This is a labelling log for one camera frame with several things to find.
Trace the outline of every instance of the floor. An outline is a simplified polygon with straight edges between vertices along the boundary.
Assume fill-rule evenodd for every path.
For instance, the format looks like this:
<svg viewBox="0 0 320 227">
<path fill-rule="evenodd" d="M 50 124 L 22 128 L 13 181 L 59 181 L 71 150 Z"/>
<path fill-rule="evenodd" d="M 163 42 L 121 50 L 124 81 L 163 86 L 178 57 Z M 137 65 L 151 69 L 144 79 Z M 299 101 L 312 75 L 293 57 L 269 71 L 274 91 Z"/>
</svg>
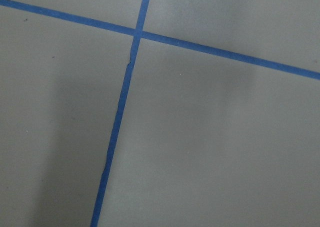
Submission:
<svg viewBox="0 0 320 227">
<path fill-rule="evenodd" d="M 0 226 L 320 226 L 319 0 L 0 0 Z"/>
</svg>

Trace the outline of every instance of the gray floor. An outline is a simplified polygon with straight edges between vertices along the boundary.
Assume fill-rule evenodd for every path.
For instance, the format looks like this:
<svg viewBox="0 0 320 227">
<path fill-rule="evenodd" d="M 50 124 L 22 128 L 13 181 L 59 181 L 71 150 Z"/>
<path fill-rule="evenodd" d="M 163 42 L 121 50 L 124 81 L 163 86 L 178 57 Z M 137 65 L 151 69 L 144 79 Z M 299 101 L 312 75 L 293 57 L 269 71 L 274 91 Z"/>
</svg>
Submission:
<svg viewBox="0 0 320 227">
<path fill-rule="evenodd" d="M 142 0 L 14 0 L 135 28 Z M 320 72 L 318 0 L 150 0 L 144 30 Z M 89 226 L 133 37 L 0 6 L 0 226 Z M 99 226 L 320 226 L 320 81 L 142 39 Z"/>
</svg>

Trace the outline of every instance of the blue tape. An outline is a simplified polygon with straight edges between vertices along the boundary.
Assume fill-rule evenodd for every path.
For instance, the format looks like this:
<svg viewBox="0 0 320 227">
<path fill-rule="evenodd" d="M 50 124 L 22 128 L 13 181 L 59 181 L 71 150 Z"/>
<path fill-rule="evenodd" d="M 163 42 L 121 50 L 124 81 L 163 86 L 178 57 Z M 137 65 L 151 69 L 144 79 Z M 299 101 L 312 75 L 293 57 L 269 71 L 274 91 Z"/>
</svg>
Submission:
<svg viewBox="0 0 320 227">
<path fill-rule="evenodd" d="M 108 31 L 114 31 L 114 32 L 130 35 L 130 36 L 133 36 L 135 31 L 133 28 L 129 28 L 129 27 L 125 27 L 125 26 L 121 26 L 121 25 L 117 25 L 109 22 L 104 22 L 104 21 L 100 21 L 92 18 L 86 18 L 86 17 L 82 17 L 82 16 L 70 14 L 70 13 L 64 13 L 64 12 L 49 9 L 49 8 L 43 8 L 43 7 L 31 5 L 31 4 L 21 3 L 13 0 L 0 0 L 0 6 L 10 7 L 10 8 L 14 8 L 22 11 L 28 11 L 28 12 L 40 14 L 43 16 L 54 17 L 57 19 L 70 21 L 78 24 L 83 24 L 86 26 L 92 26 L 92 27 L 96 27 L 96 28 L 104 29 Z"/>
<path fill-rule="evenodd" d="M 142 0 L 141 6 L 145 5 L 144 1 L 146 0 Z M 137 36 L 141 34 L 141 38 L 143 39 L 156 41 L 156 42 L 160 42 L 168 45 L 178 46 L 178 47 L 189 49 L 189 50 L 203 52 L 203 53 L 207 53 L 215 56 L 221 56 L 221 57 L 236 60 L 236 61 L 241 61 L 241 62 L 245 62 L 245 63 L 257 65 L 257 66 L 263 66 L 263 67 L 267 67 L 267 68 L 278 70 L 278 71 L 288 72 L 291 74 L 320 80 L 319 72 L 298 68 L 291 65 L 286 65 L 286 64 L 269 61 L 261 58 L 256 58 L 256 57 L 248 56 L 245 54 L 235 53 L 235 52 L 231 52 L 231 51 L 227 51 L 219 48 L 205 46 L 198 43 L 192 43 L 192 42 L 184 41 L 177 38 L 171 38 L 171 37 L 163 36 L 160 34 L 142 31 L 142 28 L 140 28 L 141 19 L 139 18 L 137 22 L 137 27 L 139 28 L 136 27 L 136 29 L 133 29 L 133 28 L 129 28 L 129 27 L 125 27 L 125 26 L 121 26 L 121 25 L 117 25 L 109 22 L 104 22 L 104 21 L 100 21 L 92 18 L 86 18 L 86 17 L 74 15 L 74 14 L 64 13 L 61 11 L 43 8 L 43 7 L 30 5 L 26 3 L 21 3 L 13 0 L 0 0 L 0 6 L 10 7 L 10 8 L 14 8 L 22 11 L 28 11 L 28 12 L 49 16 L 49 17 L 54 17 L 57 19 L 79 23 L 87 26 L 92 26 L 92 27 L 96 27 L 104 30 L 114 31 L 114 32 L 130 35 L 130 36 Z M 144 10 L 144 8 L 141 8 L 140 11 L 142 13 L 143 11 L 147 11 L 147 10 Z"/>
<path fill-rule="evenodd" d="M 124 80 L 123 80 L 120 98 L 119 98 L 119 102 L 118 102 L 118 109 L 116 111 L 116 115 L 114 118 L 113 128 L 112 128 L 109 146 L 108 146 L 108 150 L 107 150 L 107 154 L 106 154 L 106 163 L 105 163 L 103 173 L 101 175 L 100 185 L 99 185 L 98 193 L 97 193 L 96 200 L 95 200 L 95 205 L 94 205 L 94 210 L 93 210 L 91 225 L 90 225 L 91 227 L 97 227 L 97 225 L 98 225 L 100 212 L 101 212 L 101 208 L 103 205 L 104 196 L 105 196 L 107 183 L 108 183 L 108 178 L 109 178 L 109 174 L 110 174 L 111 164 L 112 164 L 112 160 L 114 157 L 115 148 L 116 148 L 116 144 L 117 144 L 117 140 L 118 140 L 118 134 L 119 134 L 120 126 L 121 126 L 121 121 L 122 121 L 125 106 L 126 106 L 131 77 L 132 77 L 132 73 L 133 73 L 134 66 L 135 66 L 136 59 L 137 59 L 140 39 L 141 39 L 142 32 L 143 32 L 143 27 L 144 27 L 146 15 L 147 15 L 148 5 L 149 5 L 149 0 L 142 0 L 141 6 L 140 6 L 140 11 L 139 11 L 139 16 L 138 16 L 138 19 L 136 22 L 136 27 L 135 27 L 134 34 L 133 34 L 132 45 L 131 45 L 131 49 L 130 49 L 130 62 L 127 65 L 126 70 L 125 70 Z"/>
<path fill-rule="evenodd" d="M 294 66 L 286 65 L 282 63 L 277 63 L 277 62 L 265 60 L 262 58 L 256 58 L 256 57 L 248 56 L 241 53 L 235 53 L 228 50 L 205 46 L 198 43 L 192 43 L 185 40 L 171 38 L 171 37 L 150 33 L 150 32 L 145 32 L 145 31 L 142 32 L 142 38 L 151 40 L 151 41 L 161 42 L 161 43 L 172 45 L 172 46 L 178 46 L 178 47 L 189 49 L 189 50 L 203 52 L 210 55 L 220 56 L 220 57 L 228 58 L 231 60 L 241 61 L 241 62 L 245 62 L 245 63 L 257 65 L 257 66 L 263 66 L 263 67 L 267 67 L 267 68 L 278 70 L 278 71 L 288 72 L 291 74 L 320 80 L 319 72 L 298 68 L 298 67 L 294 67 Z"/>
</svg>

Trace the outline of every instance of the blue line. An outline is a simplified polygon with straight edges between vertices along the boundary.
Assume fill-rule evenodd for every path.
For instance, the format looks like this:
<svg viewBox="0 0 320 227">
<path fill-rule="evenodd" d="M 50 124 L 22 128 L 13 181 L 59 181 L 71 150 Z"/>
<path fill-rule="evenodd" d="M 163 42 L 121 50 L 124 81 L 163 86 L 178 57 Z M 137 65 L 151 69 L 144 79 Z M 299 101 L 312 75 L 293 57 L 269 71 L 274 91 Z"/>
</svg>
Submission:
<svg viewBox="0 0 320 227">
<path fill-rule="evenodd" d="M 22 11 L 28 11 L 28 12 L 32 12 L 32 13 L 36 13 L 44 16 L 54 17 L 57 19 L 65 20 L 65 21 L 79 23 L 87 26 L 104 29 L 104 30 L 114 31 L 114 32 L 130 35 L 130 36 L 139 34 L 137 30 L 140 30 L 140 28 L 133 29 L 133 28 L 129 28 L 129 27 L 125 27 L 125 26 L 121 26 L 121 25 L 117 25 L 109 22 L 104 22 L 104 21 L 100 21 L 92 18 L 86 18 L 86 17 L 74 15 L 74 14 L 69 14 L 69 13 L 65 13 L 57 10 L 52 10 L 52 9 L 43 8 L 35 5 L 21 3 L 13 0 L 0 0 L 0 6 L 10 7 L 10 8 L 14 8 Z M 256 58 L 256 57 L 252 57 L 252 56 L 241 54 L 241 53 L 235 53 L 228 50 L 201 45 L 198 43 L 192 43 L 189 41 L 185 41 L 177 38 L 171 38 L 171 37 L 163 36 L 160 34 L 155 34 L 155 33 L 150 33 L 145 31 L 142 32 L 141 38 L 320 80 L 319 72 L 298 68 L 298 67 L 294 67 L 291 65 L 282 64 L 274 61 L 269 61 L 262 58 Z"/>
<path fill-rule="evenodd" d="M 104 29 L 108 31 L 114 31 L 114 32 L 130 35 L 130 36 L 133 36 L 135 31 L 133 28 L 129 28 L 129 27 L 125 27 L 125 26 L 121 26 L 121 25 L 117 25 L 109 22 L 104 22 L 104 21 L 100 21 L 92 18 L 86 18 L 86 17 L 82 17 L 79 15 L 74 15 L 70 13 L 64 13 L 61 11 L 57 11 L 49 8 L 43 8 L 43 7 L 39 7 L 39 6 L 27 4 L 27 3 L 21 3 L 13 0 L 0 0 L 0 6 L 10 7 L 10 8 L 14 8 L 22 11 L 28 11 L 28 12 L 40 14 L 43 16 L 49 16 L 49 17 L 53 17 L 53 18 L 57 18 L 65 21 L 79 23 L 86 26 L 92 26 L 92 27 L 96 27 L 96 28 Z"/>
<path fill-rule="evenodd" d="M 298 68 L 298 67 L 294 67 L 294 66 L 286 65 L 282 63 L 277 63 L 277 62 L 265 60 L 262 58 L 256 58 L 256 57 L 248 56 L 241 53 L 235 53 L 228 50 L 205 46 L 198 43 L 192 43 L 185 40 L 171 38 L 171 37 L 150 33 L 150 32 L 145 32 L 145 31 L 142 32 L 142 38 L 151 40 L 151 41 L 161 42 L 164 44 L 178 46 L 178 47 L 189 49 L 189 50 L 203 52 L 210 55 L 220 56 L 220 57 L 228 58 L 231 60 L 241 61 L 241 62 L 245 62 L 245 63 L 257 65 L 257 66 L 263 66 L 263 67 L 267 67 L 267 68 L 278 70 L 278 71 L 288 72 L 291 74 L 320 80 L 319 72 Z"/>
<path fill-rule="evenodd" d="M 149 5 L 149 0 L 142 0 L 139 16 L 138 16 L 136 27 L 133 34 L 133 40 L 132 40 L 132 45 L 130 50 L 130 62 L 127 65 L 125 70 L 124 80 L 123 80 L 120 98 L 118 102 L 118 109 L 116 111 L 116 115 L 114 118 L 110 142 L 109 142 L 108 150 L 106 153 L 106 163 L 105 163 L 103 173 L 101 175 L 100 185 L 99 185 L 98 193 L 95 200 L 95 205 L 94 205 L 94 210 L 93 210 L 91 225 L 90 225 L 91 227 L 97 227 L 98 225 L 100 212 L 103 205 L 108 178 L 110 174 L 111 164 L 112 164 L 112 160 L 114 157 L 115 148 L 118 140 L 120 125 L 121 125 L 122 117 L 123 117 L 125 106 L 126 106 L 131 77 L 134 70 L 134 66 L 135 66 L 135 62 L 138 54 L 138 48 L 140 44 L 140 39 L 141 39 L 141 35 L 143 32 L 143 27 L 144 27 L 146 15 L 147 15 L 148 5 Z"/>
</svg>

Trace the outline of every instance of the blue painter's tape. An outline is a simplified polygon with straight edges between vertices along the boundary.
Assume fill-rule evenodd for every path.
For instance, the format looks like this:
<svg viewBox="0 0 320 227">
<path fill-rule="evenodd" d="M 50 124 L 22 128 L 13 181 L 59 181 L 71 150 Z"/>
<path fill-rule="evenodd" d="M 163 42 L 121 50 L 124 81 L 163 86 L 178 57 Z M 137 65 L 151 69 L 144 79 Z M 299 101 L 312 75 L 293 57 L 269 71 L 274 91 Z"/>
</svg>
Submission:
<svg viewBox="0 0 320 227">
<path fill-rule="evenodd" d="M 283 63 L 277 63 L 277 62 L 265 60 L 262 58 L 256 58 L 256 57 L 248 56 L 241 53 L 235 53 L 228 50 L 205 46 L 198 43 L 192 43 L 185 40 L 171 38 L 171 37 L 150 33 L 150 32 L 145 32 L 145 31 L 142 32 L 142 38 L 151 40 L 151 41 L 161 42 L 168 45 L 178 46 L 178 47 L 189 49 L 189 50 L 194 50 L 194 51 L 199 51 L 199 52 L 203 52 L 203 53 L 207 53 L 215 56 L 220 56 L 220 57 L 228 58 L 231 60 L 241 61 L 241 62 L 245 62 L 245 63 L 257 65 L 257 66 L 263 66 L 263 67 L 267 67 L 267 68 L 278 70 L 278 71 L 288 72 L 291 74 L 320 80 L 319 72 L 298 68 L 298 67 L 286 65 Z"/>
<path fill-rule="evenodd" d="M 140 6 L 140 11 L 139 11 L 139 16 L 138 16 L 138 19 L 136 22 L 136 27 L 135 27 L 134 34 L 133 34 L 132 45 L 131 45 L 131 49 L 130 49 L 130 62 L 127 65 L 126 70 L 125 70 L 122 89 L 121 89 L 120 98 L 119 98 L 119 102 L 118 102 L 118 109 L 115 114 L 111 137 L 110 137 L 110 141 L 109 141 L 109 146 L 108 146 L 108 150 L 106 153 L 106 163 L 105 163 L 105 167 L 104 167 L 104 170 L 103 170 L 103 173 L 101 176 L 98 193 L 96 196 L 96 201 L 95 201 L 94 210 L 93 210 L 92 219 L 91 219 L 91 225 L 90 225 L 91 227 L 97 227 L 97 225 L 98 225 L 100 212 L 101 212 L 101 208 L 103 205 L 104 196 L 105 196 L 107 183 L 108 183 L 108 178 L 109 178 L 109 174 L 110 174 L 111 164 L 112 164 L 112 160 L 114 157 L 116 144 L 117 144 L 117 140 L 118 140 L 118 134 L 119 134 L 120 126 L 121 126 L 121 121 L 122 121 L 122 117 L 123 117 L 125 106 L 126 106 L 131 77 L 132 77 L 132 73 L 133 73 L 134 66 L 135 66 L 136 59 L 137 59 L 140 39 L 141 39 L 141 35 L 143 32 L 143 27 L 144 27 L 146 15 L 147 15 L 148 5 L 149 5 L 149 0 L 142 0 L 141 6 Z"/>
<path fill-rule="evenodd" d="M 78 24 L 83 24 L 86 26 L 92 26 L 108 31 L 114 31 L 126 35 L 133 36 L 134 35 L 134 29 L 133 28 L 128 28 L 125 26 L 109 23 L 109 22 L 104 22 L 92 18 L 86 18 L 70 13 L 64 13 L 61 11 L 49 9 L 49 8 L 43 8 L 31 4 L 26 4 L 26 3 L 21 3 L 13 0 L 0 0 L 0 6 L 5 6 L 5 7 L 10 7 L 13 9 L 18 9 L 22 11 L 28 11 L 32 12 L 35 14 L 40 14 L 44 16 L 49 16 L 49 17 L 54 17 L 57 19 L 65 20 L 65 21 L 70 21 Z"/>
</svg>

